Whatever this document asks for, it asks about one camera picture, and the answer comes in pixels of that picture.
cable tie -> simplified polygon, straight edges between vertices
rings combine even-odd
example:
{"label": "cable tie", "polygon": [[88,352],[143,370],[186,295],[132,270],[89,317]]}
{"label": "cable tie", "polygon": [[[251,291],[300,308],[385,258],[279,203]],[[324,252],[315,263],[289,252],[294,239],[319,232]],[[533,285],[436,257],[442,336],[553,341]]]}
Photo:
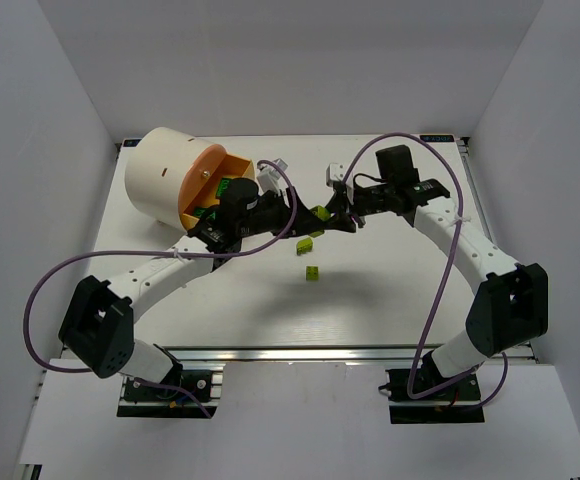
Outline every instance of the cable tie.
{"label": "cable tie", "polygon": [[461,223],[467,223],[472,221],[472,217],[470,217],[469,215],[465,215],[463,217],[460,217],[459,215],[457,215],[456,213],[454,214],[454,220],[452,220],[450,222],[450,226],[456,225],[457,223],[461,222]]}
{"label": "cable tie", "polygon": [[174,256],[174,258],[179,259],[180,262],[187,260],[187,258],[183,258],[181,256],[181,254],[179,253],[179,249],[177,247],[173,248],[172,255]]}

white wall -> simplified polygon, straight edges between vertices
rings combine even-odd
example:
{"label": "white wall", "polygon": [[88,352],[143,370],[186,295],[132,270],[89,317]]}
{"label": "white wall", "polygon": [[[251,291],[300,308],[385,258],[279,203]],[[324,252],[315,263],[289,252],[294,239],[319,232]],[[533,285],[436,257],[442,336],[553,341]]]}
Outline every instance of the white wall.
{"label": "white wall", "polygon": [[[50,266],[88,248],[114,158],[37,2],[0,0],[0,480],[17,460],[41,372],[23,346],[26,297]],[[75,274],[53,282],[35,311],[46,357]]]}
{"label": "white wall", "polygon": [[541,0],[40,0],[113,138],[471,134]]}
{"label": "white wall", "polygon": [[580,2],[546,2],[472,139],[499,242],[550,277],[553,362],[580,429]]}

white cylinder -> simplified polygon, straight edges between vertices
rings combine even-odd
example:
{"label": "white cylinder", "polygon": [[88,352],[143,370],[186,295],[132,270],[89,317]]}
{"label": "white cylinder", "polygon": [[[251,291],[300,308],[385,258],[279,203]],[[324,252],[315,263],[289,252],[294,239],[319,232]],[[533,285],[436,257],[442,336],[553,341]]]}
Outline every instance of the white cylinder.
{"label": "white cylinder", "polygon": [[432,352],[432,360],[443,378],[459,375],[487,359],[473,345],[465,329]]}
{"label": "white cylinder", "polygon": [[125,184],[135,208],[185,231],[179,204],[183,181],[199,158],[209,153],[223,157],[225,149],[185,133],[160,127],[134,148],[126,166]]}

white table surface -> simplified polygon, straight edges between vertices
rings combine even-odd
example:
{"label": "white table surface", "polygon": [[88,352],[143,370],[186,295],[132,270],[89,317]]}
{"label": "white table surface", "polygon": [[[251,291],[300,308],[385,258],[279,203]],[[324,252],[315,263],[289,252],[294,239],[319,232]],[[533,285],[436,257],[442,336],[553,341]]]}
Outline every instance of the white table surface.
{"label": "white table surface", "polygon": [[[501,366],[477,376],[489,392]],[[385,378],[380,365],[230,363],[212,420],[144,419],[115,416],[119,376],[48,372],[20,462],[43,465],[39,480],[580,476],[580,436],[554,367],[511,366],[482,424],[391,425],[377,392]]]}
{"label": "white table surface", "polygon": [[[373,136],[220,137],[209,140],[253,160],[283,158],[290,179],[308,207],[325,205],[330,162],[349,163]],[[390,139],[366,153],[355,172],[377,174],[374,151],[410,146],[421,179],[436,178],[455,196],[449,175],[427,150],[410,140]],[[465,215],[481,228],[456,144],[432,144],[459,177]],[[167,249],[181,232],[137,211],[124,186],[131,147],[121,149],[96,241],[96,250]],[[416,344],[436,291],[445,255],[393,214],[367,218],[357,234],[328,232],[314,251],[297,257],[298,239],[233,259],[191,282],[146,313],[135,335],[164,346],[296,346]],[[250,249],[270,235],[244,241]],[[95,259],[89,272],[99,279],[131,269],[137,258]],[[318,282],[306,282],[305,267],[319,267]],[[428,343],[443,343],[465,322],[473,295],[461,274],[450,278]]]}

yellow-green cube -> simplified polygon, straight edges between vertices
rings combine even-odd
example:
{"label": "yellow-green cube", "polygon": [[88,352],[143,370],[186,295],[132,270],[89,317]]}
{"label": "yellow-green cube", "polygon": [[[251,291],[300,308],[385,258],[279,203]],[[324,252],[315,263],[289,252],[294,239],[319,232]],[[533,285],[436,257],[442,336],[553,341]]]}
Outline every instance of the yellow-green cube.
{"label": "yellow-green cube", "polygon": [[303,240],[299,240],[297,242],[297,255],[302,255],[304,253],[308,253],[312,251],[312,239],[311,238],[304,238]]}
{"label": "yellow-green cube", "polygon": [[306,267],[306,280],[311,282],[319,280],[319,267]]}
{"label": "yellow-green cube", "polygon": [[323,220],[324,222],[330,218],[330,212],[321,205],[317,205],[316,207],[312,207],[310,209],[312,214],[317,217],[319,220]]}

